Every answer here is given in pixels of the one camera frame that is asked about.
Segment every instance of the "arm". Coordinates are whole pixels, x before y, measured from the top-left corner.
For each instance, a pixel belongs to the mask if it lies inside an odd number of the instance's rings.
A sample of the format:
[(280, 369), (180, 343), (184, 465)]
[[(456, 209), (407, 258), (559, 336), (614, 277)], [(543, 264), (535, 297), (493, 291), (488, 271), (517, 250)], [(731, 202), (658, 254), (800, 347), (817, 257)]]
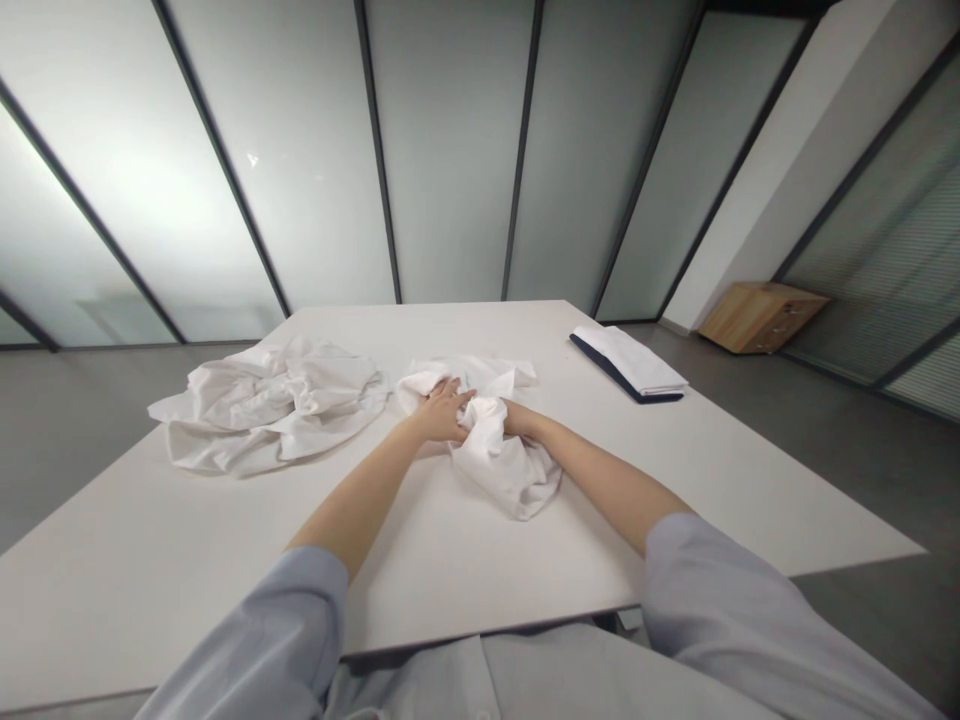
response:
[(473, 393), (441, 383), (334, 489), (253, 591), (150, 697), (148, 718), (312, 718), (343, 643), (356, 576), (400, 482), (428, 440), (459, 440), (457, 409)]
[(795, 718), (939, 718), (837, 632), (787, 578), (646, 473), (523, 406), (506, 432), (546, 447), (646, 557), (643, 616), (658, 652)]
[(420, 446), (428, 440), (463, 442), (457, 410), (476, 390), (457, 395), (460, 380), (443, 381), (420, 408), (354, 468), (311, 515), (287, 549), (315, 546), (329, 550), (356, 577), (387, 517), (400, 482)]
[(659, 482), (555, 420), (510, 400), (504, 431), (543, 445), (614, 529), (644, 555), (662, 518), (693, 510)]

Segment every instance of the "navy blue fabric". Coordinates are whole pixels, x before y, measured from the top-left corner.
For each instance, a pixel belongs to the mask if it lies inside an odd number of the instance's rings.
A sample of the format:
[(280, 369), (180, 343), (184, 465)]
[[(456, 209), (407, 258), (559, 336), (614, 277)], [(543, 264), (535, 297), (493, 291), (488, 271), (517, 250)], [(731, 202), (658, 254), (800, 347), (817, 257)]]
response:
[(613, 381), (617, 383), (620, 387), (627, 391), (627, 394), (636, 400), (641, 405), (652, 405), (654, 403), (661, 402), (676, 402), (683, 397), (683, 393), (669, 393), (665, 395), (641, 395), (637, 390), (634, 389), (627, 379), (614, 367), (613, 363), (607, 360), (603, 354), (597, 352), (593, 349), (591, 345), (585, 343), (581, 338), (577, 337), (573, 333), (570, 334), (570, 339), (573, 340), (573, 344), (580, 348), (583, 351), (583, 354), (588, 358), (593, 360), (593, 362), (603, 370), (607, 375), (613, 378)]

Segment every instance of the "light blue shirt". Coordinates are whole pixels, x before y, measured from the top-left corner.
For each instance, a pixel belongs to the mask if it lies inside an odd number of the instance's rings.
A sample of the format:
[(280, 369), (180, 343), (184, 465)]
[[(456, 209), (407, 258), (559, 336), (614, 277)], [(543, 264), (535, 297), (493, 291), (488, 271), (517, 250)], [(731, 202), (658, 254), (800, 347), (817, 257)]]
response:
[(325, 550), (297, 548), (137, 717), (942, 717), (789, 580), (695, 515), (650, 531), (645, 572), (653, 650), (572, 624), (466, 638), (362, 672), (340, 662), (346, 569)]

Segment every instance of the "light blue sleeve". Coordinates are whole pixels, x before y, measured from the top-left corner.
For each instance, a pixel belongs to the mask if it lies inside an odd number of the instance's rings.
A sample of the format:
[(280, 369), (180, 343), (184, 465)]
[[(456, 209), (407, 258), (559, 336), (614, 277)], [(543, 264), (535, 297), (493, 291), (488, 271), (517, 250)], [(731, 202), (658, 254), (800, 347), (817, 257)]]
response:
[(285, 552), (143, 706), (147, 718), (312, 718), (340, 661), (347, 569)]
[(817, 615), (777, 570), (696, 515), (647, 537), (654, 650), (789, 718), (941, 718)]

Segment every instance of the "hand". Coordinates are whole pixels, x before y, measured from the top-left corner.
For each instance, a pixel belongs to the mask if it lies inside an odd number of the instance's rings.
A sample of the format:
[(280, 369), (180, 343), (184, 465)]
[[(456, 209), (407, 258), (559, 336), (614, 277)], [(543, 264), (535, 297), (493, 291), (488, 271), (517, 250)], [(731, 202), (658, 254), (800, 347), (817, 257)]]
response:
[(422, 442), (463, 442), (467, 439), (467, 431), (457, 424), (457, 411), (466, 405), (477, 391), (470, 390), (458, 395), (459, 387), (459, 378), (441, 380), (430, 394), (421, 400), (420, 407), (404, 421)]
[(504, 435), (526, 435), (530, 437), (536, 431), (537, 423), (543, 416), (513, 400), (501, 398), (507, 406), (507, 419), (503, 421)]

